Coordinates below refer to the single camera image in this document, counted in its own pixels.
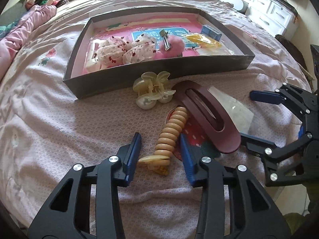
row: patterned fabric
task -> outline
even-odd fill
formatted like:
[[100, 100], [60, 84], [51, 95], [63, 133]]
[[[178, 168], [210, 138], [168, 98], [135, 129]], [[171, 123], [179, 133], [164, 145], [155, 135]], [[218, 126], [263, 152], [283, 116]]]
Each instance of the patterned fabric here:
[[[178, 104], [172, 100], [144, 111], [135, 104], [132, 88], [77, 100], [63, 84], [77, 38], [88, 18], [100, 13], [138, 6], [207, 11], [256, 57], [247, 70], [187, 76], [171, 80], [170, 85], [193, 80], [207, 88], [214, 86], [254, 113], [249, 134], [278, 146], [297, 138], [300, 122], [290, 111], [282, 105], [252, 102], [249, 92], [274, 90], [284, 81], [310, 90], [304, 74], [278, 41], [229, 4], [218, 0], [86, 0], [67, 6], [64, 13], [58, 12], [31, 34], [0, 85], [0, 199], [24, 225], [30, 225], [74, 164], [99, 164], [130, 143], [135, 132], [142, 136], [141, 156], [152, 154], [168, 114]], [[231, 167], [245, 164], [264, 183], [261, 161], [242, 149], [217, 160]], [[274, 196], [277, 191], [272, 188], [269, 192]], [[172, 161], [167, 177], [138, 166], [131, 185], [119, 188], [126, 238], [194, 238], [200, 199], [201, 190], [189, 186], [178, 159]], [[94, 207], [91, 213], [94, 233]]]

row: maroon hair clip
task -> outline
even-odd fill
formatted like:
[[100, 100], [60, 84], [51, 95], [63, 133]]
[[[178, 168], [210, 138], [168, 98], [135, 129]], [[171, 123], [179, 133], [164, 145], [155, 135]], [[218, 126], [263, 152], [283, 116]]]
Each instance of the maroon hair clip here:
[[204, 87], [193, 81], [173, 86], [178, 99], [197, 120], [218, 151], [235, 152], [241, 142], [240, 133], [219, 101]]

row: blue label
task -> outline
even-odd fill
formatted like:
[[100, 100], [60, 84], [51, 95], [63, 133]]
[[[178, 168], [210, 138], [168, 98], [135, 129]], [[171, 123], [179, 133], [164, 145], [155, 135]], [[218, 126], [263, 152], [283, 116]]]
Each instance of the blue label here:
[[[149, 36], [152, 36], [157, 39], [156, 49], [159, 48], [159, 42], [162, 40], [159, 32], [163, 28], [155, 28], [155, 29], [146, 29], [146, 30], [140, 30], [140, 31], [134, 31], [132, 32], [132, 38], [133, 40], [136, 40], [139, 35], [142, 33], [147, 33]], [[182, 37], [183, 34], [189, 34], [189, 31], [185, 28], [164, 28], [166, 32], [170, 35], [179, 36], [183, 39], [185, 43], [185, 48], [192, 48], [192, 47], [198, 47], [198, 44], [189, 41], [185, 37]]]

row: silver screw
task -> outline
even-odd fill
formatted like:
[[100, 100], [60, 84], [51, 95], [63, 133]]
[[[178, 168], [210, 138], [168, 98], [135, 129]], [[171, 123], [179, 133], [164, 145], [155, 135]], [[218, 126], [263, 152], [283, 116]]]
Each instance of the silver screw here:
[[108, 160], [112, 163], [116, 163], [119, 160], [119, 158], [117, 156], [111, 156]]
[[212, 160], [208, 156], [202, 157], [202, 162], [204, 163], [210, 163]]
[[73, 165], [73, 170], [75, 171], [79, 171], [82, 169], [82, 165], [81, 164], [76, 164], [76, 165]]
[[265, 148], [265, 153], [268, 154], [269, 156], [272, 154], [272, 149], [269, 147]]
[[238, 170], [240, 170], [241, 172], [246, 172], [247, 171], [247, 167], [245, 165], [238, 165]]
[[270, 179], [271, 179], [273, 182], [275, 182], [275, 181], [278, 179], [278, 175], [275, 174], [275, 173], [272, 173], [272, 174], [270, 175]]

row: flower claw clip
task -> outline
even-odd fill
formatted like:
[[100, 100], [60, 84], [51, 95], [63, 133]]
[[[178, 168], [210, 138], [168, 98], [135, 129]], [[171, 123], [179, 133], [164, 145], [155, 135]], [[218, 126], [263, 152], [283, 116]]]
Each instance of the flower claw clip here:
[[149, 110], [156, 102], [168, 103], [172, 100], [175, 90], [167, 89], [170, 73], [162, 71], [159, 74], [145, 72], [133, 84], [134, 92], [138, 93], [136, 104], [141, 109]]

